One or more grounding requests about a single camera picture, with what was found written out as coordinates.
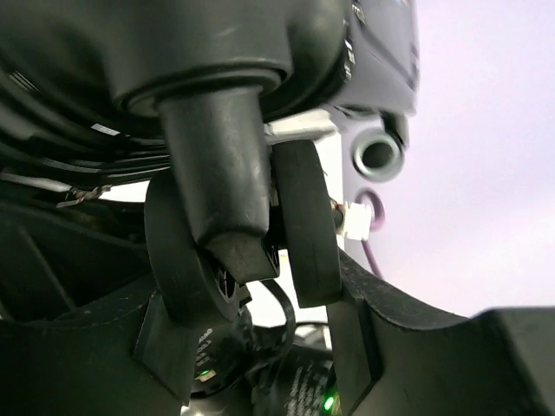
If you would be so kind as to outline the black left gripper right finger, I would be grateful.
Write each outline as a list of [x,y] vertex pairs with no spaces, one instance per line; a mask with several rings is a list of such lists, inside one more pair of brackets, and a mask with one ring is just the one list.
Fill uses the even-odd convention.
[[327,314],[344,414],[553,414],[553,309],[466,318],[339,258],[343,296]]

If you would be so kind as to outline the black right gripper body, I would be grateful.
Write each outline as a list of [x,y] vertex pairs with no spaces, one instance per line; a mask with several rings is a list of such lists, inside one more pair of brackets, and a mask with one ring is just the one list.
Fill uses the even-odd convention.
[[232,323],[207,329],[199,338],[189,414],[342,414],[328,324],[298,322],[284,290],[272,280],[263,285],[284,324],[257,326],[242,307]]

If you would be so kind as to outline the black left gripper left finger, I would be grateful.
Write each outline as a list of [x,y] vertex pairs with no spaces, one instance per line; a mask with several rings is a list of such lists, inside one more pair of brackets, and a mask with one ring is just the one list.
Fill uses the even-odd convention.
[[178,415],[199,331],[140,280],[55,321],[1,322],[3,415]]

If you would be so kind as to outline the black kids suitcase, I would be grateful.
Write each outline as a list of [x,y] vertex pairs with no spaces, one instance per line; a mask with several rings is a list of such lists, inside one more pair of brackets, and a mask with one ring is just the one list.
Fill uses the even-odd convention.
[[336,230],[315,147],[323,111],[382,121],[361,172],[402,168],[419,47],[412,1],[4,1],[1,180],[56,193],[145,180],[147,250],[170,316],[237,314],[278,275],[336,302]]

